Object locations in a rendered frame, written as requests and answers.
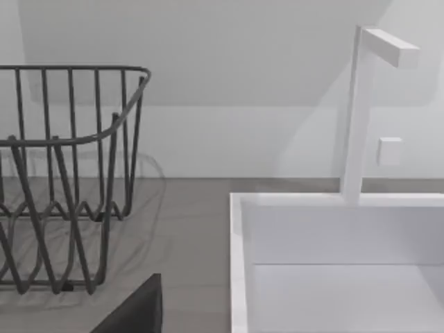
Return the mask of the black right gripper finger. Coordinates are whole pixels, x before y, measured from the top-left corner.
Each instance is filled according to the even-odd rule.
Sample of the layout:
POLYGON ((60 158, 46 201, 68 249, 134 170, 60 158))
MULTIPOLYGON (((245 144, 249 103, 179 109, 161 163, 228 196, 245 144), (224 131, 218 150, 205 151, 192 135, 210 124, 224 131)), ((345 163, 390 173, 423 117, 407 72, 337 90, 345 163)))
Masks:
POLYGON ((152 274, 90 333, 162 333, 162 275, 152 274))

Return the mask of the white sink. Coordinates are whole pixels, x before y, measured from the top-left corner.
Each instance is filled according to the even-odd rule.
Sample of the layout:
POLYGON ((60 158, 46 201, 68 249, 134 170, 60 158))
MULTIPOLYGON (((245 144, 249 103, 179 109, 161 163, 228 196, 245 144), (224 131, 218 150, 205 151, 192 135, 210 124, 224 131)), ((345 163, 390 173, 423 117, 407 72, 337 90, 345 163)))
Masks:
POLYGON ((231 333, 444 333, 444 195, 230 194, 231 333))

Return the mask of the tall white tap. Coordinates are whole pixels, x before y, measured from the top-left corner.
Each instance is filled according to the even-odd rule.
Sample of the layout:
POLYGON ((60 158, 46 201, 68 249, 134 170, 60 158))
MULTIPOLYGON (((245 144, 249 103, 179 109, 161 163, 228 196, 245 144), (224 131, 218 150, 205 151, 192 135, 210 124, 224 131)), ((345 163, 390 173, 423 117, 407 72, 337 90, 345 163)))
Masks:
POLYGON ((363 182, 364 155, 370 121, 370 102, 377 59, 397 69, 415 69, 420 47, 374 26, 357 26, 348 94, 348 129, 340 192, 345 202, 357 204, 363 182))

